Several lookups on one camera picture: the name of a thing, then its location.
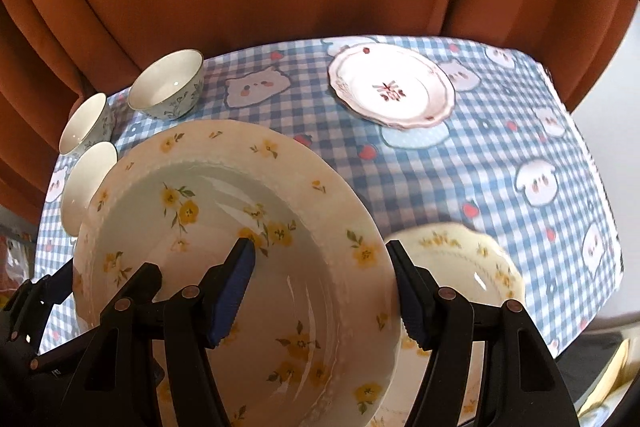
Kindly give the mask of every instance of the table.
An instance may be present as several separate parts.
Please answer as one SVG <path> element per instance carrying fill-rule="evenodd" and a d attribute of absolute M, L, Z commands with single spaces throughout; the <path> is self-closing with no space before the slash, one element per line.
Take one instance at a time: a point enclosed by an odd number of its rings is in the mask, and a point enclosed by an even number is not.
<path fill-rule="evenodd" d="M 339 103 L 328 87 L 327 66 L 343 46 L 367 41 L 414 49 L 447 71 L 463 66 L 471 82 L 459 87 L 452 116 L 436 128 L 401 134 Z M 111 96 L 112 141 L 122 158 L 147 137 L 202 118 L 258 123 L 294 137 L 348 181 L 383 237 L 437 221 L 462 222 L 494 237 L 522 273 L 527 310 L 556 354 L 620 284 L 617 234 L 584 142 L 542 67 L 518 51 L 506 52 L 503 64 L 490 60 L 490 52 L 494 48 L 459 39 L 383 36 L 249 48 L 206 61 L 202 98 L 178 121 L 134 113 L 127 90 Z M 560 119 L 567 129 L 562 138 L 536 112 L 540 108 Z M 562 190 L 552 203 L 536 207 L 527 204 L 516 178 L 518 166 L 540 157 L 553 160 Z M 73 164 L 59 158 L 52 180 L 64 180 Z M 581 252 L 590 223 L 599 223 L 606 248 L 595 273 Z M 57 197 L 42 213 L 36 279 L 60 268 L 74 242 L 62 229 Z M 41 350 L 79 333 L 69 297 L 53 309 Z"/>

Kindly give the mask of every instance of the yellow floral plate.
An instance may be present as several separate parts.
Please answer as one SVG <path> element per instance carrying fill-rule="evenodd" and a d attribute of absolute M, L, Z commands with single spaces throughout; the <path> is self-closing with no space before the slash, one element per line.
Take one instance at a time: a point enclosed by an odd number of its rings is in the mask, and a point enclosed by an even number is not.
<path fill-rule="evenodd" d="M 74 257 L 80 319 L 140 265 L 159 299 L 200 281 L 239 236 L 257 250 L 231 334 L 209 351 L 234 427 L 365 426 L 400 339 L 393 267 L 349 185 L 295 140 L 232 120 L 191 121 L 132 149 L 102 182 Z M 165 365 L 162 343 L 154 356 Z M 168 380 L 162 421 L 176 425 Z"/>
<path fill-rule="evenodd" d="M 501 306 L 507 299 L 524 303 L 524 280 L 509 256 L 488 235 L 458 223 L 438 223 L 402 230 L 398 239 L 417 266 L 428 268 L 438 285 L 450 286 L 466 299 Z M 476 415 L 484 343 L 474 343 L 465 398 L 458 423 Z M 427 368 L 430 351 L 418 348 L 402 327 L 396 375 L 369 427 L 404 427 Z"/>

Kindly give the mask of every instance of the scalloped plate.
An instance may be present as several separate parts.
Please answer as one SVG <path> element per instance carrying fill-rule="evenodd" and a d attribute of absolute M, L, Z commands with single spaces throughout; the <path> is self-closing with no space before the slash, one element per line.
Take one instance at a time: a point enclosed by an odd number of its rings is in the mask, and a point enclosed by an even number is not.
<path fill-rule="evenodd" d="M 419 53 L 392 44 L 357 44 L 329 65 L 336 95 L 368 120 L 398 129 L 433 127 L 449 118 L 456 91 Z"/>
<path fill-rule="evenodd" d="M 524 304 L 524 280 L 515 265 L 495 242 L 459 223 L 438 223 L 402 230 L 387 241 L 398 239 L 417 266 L 428 268 L 439 286 L 450 286 L 466 299 L 501 306 L 507 299 Z M 430 351 L 418 348 L 402 326 L 402 341 L 396 374 L 386 396 L 368 427 L 404 427 Z M 474 343 L 465 397 L 458 423 L 476 415 L 484 343 Z"/>
<path fill-rule="evenodd" d="M 257 247 L 236 323 L 209 362 L 233 426 L 364 426 L 400 338 L 396 280 L 349 185 L 295 140 L 232 120 L 182 123 L 133 148 L 94 196 L 74 256 L 80 319 L 140 265 L 158 299 L 198 283 L 239 237 Z M 161 342 L 154 356 L 166 367 Z M 175 426 L 168 380 L 158 386 Z"/>

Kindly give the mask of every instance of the metal rivet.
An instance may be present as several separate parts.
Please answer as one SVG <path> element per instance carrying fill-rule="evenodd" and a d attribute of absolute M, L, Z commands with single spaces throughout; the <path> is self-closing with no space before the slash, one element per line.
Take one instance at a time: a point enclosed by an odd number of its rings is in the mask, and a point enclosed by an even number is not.
<path fill-rule="evenodd" d="M 123 312 L 124 310 L 129 309 L 129 306 L 131 306 L 131 301 L 125 297 L 122 299 L 118 299 L 115 303 L 114 308 L 116 308 L 116 311 Z"/>
<path fill-rule="evenodd" d="M 443 286 L 438 290 L 438 295 L 443 299 L 447 299 L 447 301 L 452 301 L 456 298 L 456 291 L 453 288 L 449 288 L 448 286 Z"/>
<path fill-rule="evenodd" d="M 185 299 L 193 299 L 200 295 L 200 288 L 197 286 L 187 286 L 187 288 L 182 289 L 182 296 Z"/>
<path fill-rule="evenodd" d="M 507 301 L 507 308 L 513 313 L 520 313 L 522 311 L 522 304 L 514 299 L 509 299 Z"/>

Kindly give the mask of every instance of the bowl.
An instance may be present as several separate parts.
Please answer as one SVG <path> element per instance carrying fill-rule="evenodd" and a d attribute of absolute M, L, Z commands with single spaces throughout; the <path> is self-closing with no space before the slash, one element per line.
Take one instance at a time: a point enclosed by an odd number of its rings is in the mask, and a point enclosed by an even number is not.
<path fill-rule="evenodd" d="M 507 299 L 517 299 L 524 304 L 524 280 L 508 254 L 488 235 L 459 223 L 436 223 L 386 238 L 392 239 L 399 240 L 414 264 L 427 268 L 439 286 L 454 288 L 470 302 L 499 307 Z M 396 374 L 368 427 L 404 427 L 430 354 L 409 338 L 403 326 Z M 483 359 L 484 343 L 473 343 L 459 425 L 476 415 Z"/>
<path fill-rule="evenodd" d="M 175 120 L 189 112 L 202 94 L 204 58 L 197 50 L 180 50 L 156 60 L 129 89 L 133 110 L 151 118 Z"/>
<path fill-rule="evenodd" d="M 98 92 L 76 110 L 60 136 L 58 149 L 63 156 L 79 158 L 92 145 L 108 141 L 113 132 L 113 113 L 107 96 Z"/>
<path fill-rule="evenodd" d="M 207 351 L 234 425 L 364 427 L 396 365 L 396 277 L 380 232 L 319 156 L 266 127 L 181 123 L 107 174 L 74 254 L 76 312 L 89 327 L 148 261 L 156 299 L 197 284 L 238 237 L 256 264 L 230 334 Z M 154 357 L 166 371 L 161 341 Z M 168 378 L 162 424 L 176 425 Z"/>
<path fill-rule="evenodd" d="M 89 148 L 71 169 L 60 203 L 62 228 L 71 237 L 78 237 L 89 202 L 116 161 L 118 152 L 113 144 L 100 142 Z"/>

